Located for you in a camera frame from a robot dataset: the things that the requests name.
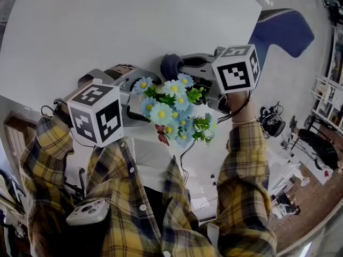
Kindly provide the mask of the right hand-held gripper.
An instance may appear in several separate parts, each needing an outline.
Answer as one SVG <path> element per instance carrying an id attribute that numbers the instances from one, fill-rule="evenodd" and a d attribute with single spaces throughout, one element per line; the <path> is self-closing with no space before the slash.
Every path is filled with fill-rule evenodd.
<path id="1" fill-rule="evenodd" d="M 179 71 L 213 80 L 207 94 L 207 105 L 221 112 L 227 94 L 254 90 L 262 70 L 254 44 L 217 47 L 213 54 L 196 53 L 181 58 L 184 62 L 204 62 L 198 65 L 185 63 Z"/>

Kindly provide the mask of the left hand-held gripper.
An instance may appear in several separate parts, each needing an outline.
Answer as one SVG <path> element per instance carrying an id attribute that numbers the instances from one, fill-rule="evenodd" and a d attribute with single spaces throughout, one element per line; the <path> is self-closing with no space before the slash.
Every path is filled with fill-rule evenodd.
<path id="1" fill-rule="evenodd" d="M 78 79 L 78 91 L 67 101 L 76 133 L 104 147 L 124 136 L 122 108 L 130 100 L 130 87 L 141 78 L 151 78 L 160 85 L 153 72 L 130 65 L 116 65 L 106 71 L 93 69 Z M 125 125 L 147 125 L 151 121 L 126 108 Z"/>

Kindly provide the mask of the blue artificial flower pot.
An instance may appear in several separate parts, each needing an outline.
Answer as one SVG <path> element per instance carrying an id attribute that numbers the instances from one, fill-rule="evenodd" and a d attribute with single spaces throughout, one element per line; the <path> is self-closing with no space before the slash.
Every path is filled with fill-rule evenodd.
<path id="1" fill-rule="evenodd" d="M 204 102 L 205 88 L 197 87 L 190 75 L 179 73 L 160 89 L 152 78 L 143 77 L 134 83 L 133 91 L 143 97 L 140 112 L 155 125 L 160 142 L 169 145 L 174 140 L 184 148 L 194 140 L 210 143 L 213 139 L 218 121 L 208 112 L 193 115 L 195 105 Z"/>

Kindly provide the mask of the dark blue cloth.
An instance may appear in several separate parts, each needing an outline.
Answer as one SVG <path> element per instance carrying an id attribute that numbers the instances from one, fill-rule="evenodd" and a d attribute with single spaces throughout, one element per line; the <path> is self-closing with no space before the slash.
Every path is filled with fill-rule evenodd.
<path id="1" fill-rule="evenodd" d="M 166 81 L 177 80 L 179 69 L 184 66 L 184 61 L 176 54 L 164 55 L 161 64 L 160 72 Z"/>

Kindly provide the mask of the person's left forearm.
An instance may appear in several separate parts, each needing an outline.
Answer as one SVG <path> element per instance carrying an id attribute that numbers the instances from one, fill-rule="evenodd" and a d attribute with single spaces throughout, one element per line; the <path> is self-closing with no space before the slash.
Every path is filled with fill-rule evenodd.
<path id="1" fill-rule="evenodd" d="M 64 188 L 66 158 L 73 154 L 70 128 L 55 116 L 42 115 L 36 136 L 20 158 L 20 174 L 25 190 L 52 185 Z"/>

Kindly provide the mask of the person's right forearm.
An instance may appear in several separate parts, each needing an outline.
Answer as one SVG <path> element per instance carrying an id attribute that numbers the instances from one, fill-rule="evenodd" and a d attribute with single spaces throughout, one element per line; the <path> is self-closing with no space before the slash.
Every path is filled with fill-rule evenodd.
<path id="1" fill-rule="evenodd" d="M 230 93 L 227 97 L 227 106 L 235 115 L 229 133 L 228 155 L 218 177 L 218 193 L 238 187 L 267 195 L 270 172 L 265 155 L 266 142 L 252 97 L 248 92 Z"/>

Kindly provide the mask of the blue chair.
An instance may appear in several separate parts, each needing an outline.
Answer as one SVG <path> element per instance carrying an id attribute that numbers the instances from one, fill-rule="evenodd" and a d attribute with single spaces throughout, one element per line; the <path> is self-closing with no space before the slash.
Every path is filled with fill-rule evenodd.
<path id="1" fill-rule="evenodd" d="M 249 43 L 255 45 L 258 59 L 263 62 L 271 45 L 298 58 L 314 39 L 304 16 L 297 10 L 283 8 L 260 13 Z"/>

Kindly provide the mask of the black headset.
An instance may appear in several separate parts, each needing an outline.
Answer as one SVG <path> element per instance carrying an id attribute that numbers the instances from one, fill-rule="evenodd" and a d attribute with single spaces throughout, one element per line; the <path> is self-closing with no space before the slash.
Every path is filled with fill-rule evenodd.
<path id="1" fill-rule="evenodd" d="M 260 108 L 260 116 L 258 122 L 263 130 L 264 138 L 278 137 L 286 126 L 286 122 L 282 120 L 281 114 L 284 108 L 279 102 L 276 105 Z"/>

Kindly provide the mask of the yellow plaid shirt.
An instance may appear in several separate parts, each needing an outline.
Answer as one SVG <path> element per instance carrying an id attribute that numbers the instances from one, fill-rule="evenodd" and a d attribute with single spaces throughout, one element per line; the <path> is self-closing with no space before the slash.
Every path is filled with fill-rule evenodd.
<path id="1" fill-rule="evenodd" d="M 69 226 L 74 210 L 66 190 L 43 185 L 26 192 L 28 236 L 34 257 L 275 257 L 277 239 L 269 219 L 267 193 L 228 189 L 218 193 L 219 236 L 208 236 L 187 199 L 175 158 L 164 175 L 159 206 L 139 178 L 125 139 L 95 148 L 88 163 L 85 202 L 107 199 L 109 212 L 99 227 Z"/>

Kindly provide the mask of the brown wooden cabinet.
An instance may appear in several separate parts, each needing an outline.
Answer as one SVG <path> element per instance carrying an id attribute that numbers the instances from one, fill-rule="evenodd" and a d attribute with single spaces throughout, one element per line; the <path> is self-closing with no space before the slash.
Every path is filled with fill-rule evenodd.
<path id="1" fill-rule="evenodd" d="M 19 163 L 26 146 L 36 135 L 36 122 L 9 114 L 4 121 L 4 128 L 12 155 Z"/>

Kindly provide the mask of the white smartphone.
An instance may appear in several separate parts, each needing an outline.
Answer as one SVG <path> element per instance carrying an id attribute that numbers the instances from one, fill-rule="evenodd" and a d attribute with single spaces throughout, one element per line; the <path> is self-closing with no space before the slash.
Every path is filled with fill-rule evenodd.
<path id="1" fill-rule="evenodd" d="M 102 222 L 110 208 L 107 199 L 99 199 L 78 205 L 74 211 L 66 218 L 70 226 L 89 225 Z"/>

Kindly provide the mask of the white cart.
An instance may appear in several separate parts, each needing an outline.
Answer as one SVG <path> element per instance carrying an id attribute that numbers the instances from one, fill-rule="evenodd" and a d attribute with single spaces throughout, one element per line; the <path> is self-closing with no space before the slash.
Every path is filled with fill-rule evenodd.
<path id="1" fill-rule="evenodd" d="M 270 158 L 269 169 L 269 196 L 277 195 L 281 190 L 287 186 L 287 182 L 295 177 L 302 182 L 304 176 L 300 171 L 300 163 L 292 163 L 283 158 Z"/>

